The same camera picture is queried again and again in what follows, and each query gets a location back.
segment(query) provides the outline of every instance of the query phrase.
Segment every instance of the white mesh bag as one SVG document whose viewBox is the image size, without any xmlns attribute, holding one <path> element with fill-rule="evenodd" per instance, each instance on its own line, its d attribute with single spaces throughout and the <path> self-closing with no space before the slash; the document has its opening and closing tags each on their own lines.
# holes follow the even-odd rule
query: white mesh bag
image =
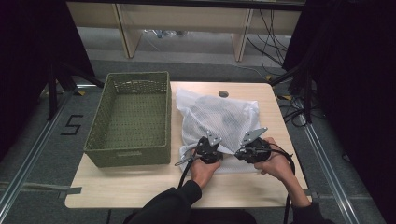
<svg viewBox="0 0 396 224">
<path fill-rule="evenodd" d="M 206 131 L 221 137 L 218 151 L 224 159 L 216 173 L 257 172 L 252 164 L 238 160 L 233 154 L 241 147 L 241 140 L 247 131 L 260 128 L 257 101 L 241 101 L 202 95 L 177 89 L 177 109 L 183 115 L 183 146 L 179 150 L 184 160 L 187 150 L 196 147 L 199 139 L 206 137 Z M 184 170 L 186 163 L 180 165 Z"/>
</svg>

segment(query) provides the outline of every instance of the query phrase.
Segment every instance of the round hole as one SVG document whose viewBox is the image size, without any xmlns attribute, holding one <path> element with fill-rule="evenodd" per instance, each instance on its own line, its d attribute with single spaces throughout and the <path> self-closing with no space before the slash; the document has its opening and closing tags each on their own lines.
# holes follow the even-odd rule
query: round hole
<svg viewBox="0 0 396 224">
<path fill-rule="evenodd" d="M 228 97 L 228 92 L 227 91 L 219 91 L 219 96 L 222 98 L 227 98 Z"/>
</svg>

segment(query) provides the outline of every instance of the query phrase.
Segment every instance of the black sleeve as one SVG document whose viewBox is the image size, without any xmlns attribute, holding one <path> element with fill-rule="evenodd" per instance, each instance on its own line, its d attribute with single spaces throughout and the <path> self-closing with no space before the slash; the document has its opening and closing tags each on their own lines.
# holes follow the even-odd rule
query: black sleeve
<svg viewBox="0 0 396 224">
<path fill-rule="evenodd" d="M 186 223 L 191 205 L 201 197 L 198 184 L 189 180 L 181 189 L 170 188 L 151 199 L 129 223 Z"/>
<path fill-rule="evenodd" d="M 318 203 L 311 203 L 307 207 L 295 207 L 291 206 L 293 209 L 293 223 L 311 223 L 311 224 L 321 224 L 321 223 L 333 223 L 329 219 L 325 219 L 320 213 L 320 208 Z"/>
</svg>

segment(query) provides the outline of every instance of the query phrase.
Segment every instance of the woven basket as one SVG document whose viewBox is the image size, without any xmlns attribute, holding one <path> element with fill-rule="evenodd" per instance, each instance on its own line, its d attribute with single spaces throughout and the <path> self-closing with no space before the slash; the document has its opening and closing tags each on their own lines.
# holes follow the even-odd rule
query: woven basket
<svg viewBox="0 0 396 224">
<path fill-rule="evenodd" d="M 170 162 L 167 72 L 108 74 L 84 152 L 98 167 Z"/>
</svg>

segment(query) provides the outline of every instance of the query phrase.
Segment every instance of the hand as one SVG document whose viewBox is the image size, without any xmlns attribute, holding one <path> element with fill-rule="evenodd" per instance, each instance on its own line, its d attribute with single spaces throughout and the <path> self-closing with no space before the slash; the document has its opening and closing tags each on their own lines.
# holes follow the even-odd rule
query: hand
<svg viewBox="0 0 396 224">
<path fill-rule="evenodd" d="M 197 159 L 192 163 L 190 168 L 191 179 L 197 183 L 201 189 L 203 189 L 219 167 L 219 161 L 212 164 L 206 164 Z"/>
<path fill-rule="evenodd" d="M 264 140 L 270 144 L 276 144 L 274 138 L 272 137 L 265 138 Z M 270 145 L 270 147 L 271 149 L 280 150 L 279 147 L 274 145 Z M 269 174 L 282 182 L 294 176 L 288 160 L 283 155 L 276 152 L 271 152 L 271 156 L 268 161 L 254 163 L 254 168 L 262 170 L 262 175 Z"/>
</svg>

